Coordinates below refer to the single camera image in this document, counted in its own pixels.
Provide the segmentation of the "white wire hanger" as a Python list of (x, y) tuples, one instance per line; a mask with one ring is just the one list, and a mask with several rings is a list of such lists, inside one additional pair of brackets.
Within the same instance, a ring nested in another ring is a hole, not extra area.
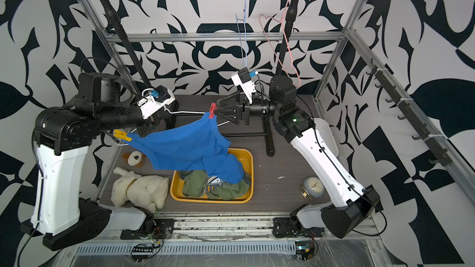
[[(200, 114), (204, 114), (204, 112), (197, 112), (197, 111), (171, 111), (166, 106), (164, 106), (163, 109), (171, 115), (179, 115), (179, 114), (200, 115)], [(111, 137), (116, 142), (117, 146), (122, 147), (122, 146), (128, 145), (128, 143), (129, 143), (129, 142), (125, 142), (125, 141), (122, 141), (122, 140), (118, 140), (117, 138), (115, 138), (113, 136), (113, 133), (111, 134)]]

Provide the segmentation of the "blue tank top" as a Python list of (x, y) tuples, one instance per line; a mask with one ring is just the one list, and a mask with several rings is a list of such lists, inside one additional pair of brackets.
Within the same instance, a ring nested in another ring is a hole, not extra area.
[(152, 168), (173, 171), (205, 171), (230, 184), (244, 177), (241, 162), (228, 153), (230, 140), (221, 135), (216, 117), (206, 112), (185, 126), (140, 137), (128, 133), (132, 148), (145, 154)]

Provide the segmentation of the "blue wire hanger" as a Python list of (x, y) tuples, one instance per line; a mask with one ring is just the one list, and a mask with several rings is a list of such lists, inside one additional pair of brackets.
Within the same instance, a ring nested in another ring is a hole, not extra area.
[(239, 37), (239, 47), (241, 50), (241, 59), (243, 67), (248, 65), (248, 44), (247, 44), (247, 0), (244, 0), (242, 17), (235, 14), (237, 32)]

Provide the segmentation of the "dark green printed tank top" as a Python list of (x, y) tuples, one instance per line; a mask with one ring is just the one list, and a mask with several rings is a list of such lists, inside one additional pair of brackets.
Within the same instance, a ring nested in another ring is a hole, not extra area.
[(183, 194), (186, 197), (200, 198), (206, 196), (210, 200), (234, 200), (245, 195), (252, 182), (251, 175), (244, 177), (237, 184), (231, 184), (217, 177), (209, 177), (205, 171), (181, 171), (180, 178), (184, 181)]

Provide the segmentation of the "pink wire hanger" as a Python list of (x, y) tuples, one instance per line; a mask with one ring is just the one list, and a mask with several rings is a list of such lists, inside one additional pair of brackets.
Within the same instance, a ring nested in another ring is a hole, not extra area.
[(297, 69), (294, 67), (293, 65), (293, 55), (291, 53), (291, 50), (290, 50), (290, 46), (289, 46), (289, 37), (287, 36), (287, 33), (285, 32), (285, 25), (284, 25), (284, 17), (286, 16), (287, 14), (287, 10), (289, 8), (289, 4), (290, 4), (290, 0), (287, 0), (286, 4), (285, 4), (285, 7), (284, 7), (284, 10), (283, 10), (283, 13), (282, 13), (282, 16), (281, 16), (281, 19), (279, 21), (277, 21), (277, 19), (275, 19), (274, 16), (267, 16), (267, 15), (264, 15), (264, 14), (259, 14), (259, 17), (258, 17), (258, 21), (259, 21), (259, 25), (261, 27), (261, 31), (263, 32), (266, 40), (268, 41), (268, 44), (271, 46), (272, 50), (273, 50), (273, 53), (275, 55), (275, 57), (277, 58), (277, 61), (278, 61), (278, 65), (281, 65), (281, 70), (284, 71), (284, 73), (290, 78), (290, 74), (288, 73), (288, 71), (285, 69), (283, 63), (284, 61), (281, 61), (280, 60), (280, 57), (277, 56), (275, 50), (274, 50), (274, 47), (270, 44), (270, 38), (268, 38), (267, 36), (267, 32), (265, 31), (265, 28), (263, 27), (262, 25), (262, 22), (261, 22), (261, 18), (265, 18), (265, 19), (270, 19), (271, 21), (275, 21), (275, 22), (278, 22), (280, 25), (281, 25), (281, 28), (282, 28), (282, 32), (283, 32), (283, 41), (282, 41), (282, 46), (281, 48), (283, 48), (285, 50), (284, 52), (284, 55), (283, 57), (286, 56), (286, 53), (289, 52), (290, 53), (290, 59), (291, 59), (291, 68), (293, 68), (294, 70), (294, 73), (296, 74), (296, 77), (298, 79), (298, 86), (296, 87), (297, 89), (301, 86), (301, 78), (300, 78), (300, 75), (297, 71)]

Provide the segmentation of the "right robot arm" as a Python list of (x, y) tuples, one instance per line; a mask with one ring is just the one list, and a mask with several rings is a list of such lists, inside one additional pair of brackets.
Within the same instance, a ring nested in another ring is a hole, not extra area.
[(340, 163), (320, 135), (312, 116), (297, 104), (290, 78), (274, 76), (266, 98), (241, 100), (245, 89), (216, 101), (214, 114), (238, 124), (252, 116), (271, 119), (275, 130), (308, 162), (329, 194), (323, 205), (305, 205), (294, 214), (304, 229), (324, 227), (339, 239), (353, 232), (380, 202), (380, 195), (360, 184)]

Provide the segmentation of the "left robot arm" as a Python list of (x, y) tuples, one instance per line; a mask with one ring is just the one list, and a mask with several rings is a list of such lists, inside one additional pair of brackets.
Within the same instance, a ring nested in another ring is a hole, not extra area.
[(42, 236), (52, 251), (89, 241), (108, 231), (152, 232), (153, 215), (143, 206), (102, 206), (80, 197), (80, 179), (92, 142), (102, 133), (152, 128), (134, 104), (135, 82), (117, 75), (82, 73), (78, 93), (62, 106), (42, 111), (36, 118), (32, 149), (39, 168), (37, 198), (23, 232)]

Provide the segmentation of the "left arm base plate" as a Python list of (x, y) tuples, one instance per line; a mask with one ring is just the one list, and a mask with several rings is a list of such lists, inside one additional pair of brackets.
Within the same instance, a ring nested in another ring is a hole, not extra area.
[(123, 230), (121, 240), (154, 239), (162, 240), (170, 238), (174, 232), (175, 219), (154, 219), (146, 221), (139, 230)]

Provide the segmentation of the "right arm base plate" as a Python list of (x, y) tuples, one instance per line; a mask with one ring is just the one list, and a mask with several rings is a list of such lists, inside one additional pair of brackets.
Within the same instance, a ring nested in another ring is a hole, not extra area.
[(292, 218), (273, 218), (272, 234), (276, 238), (311, 237), (317, 230), (303, 228)]

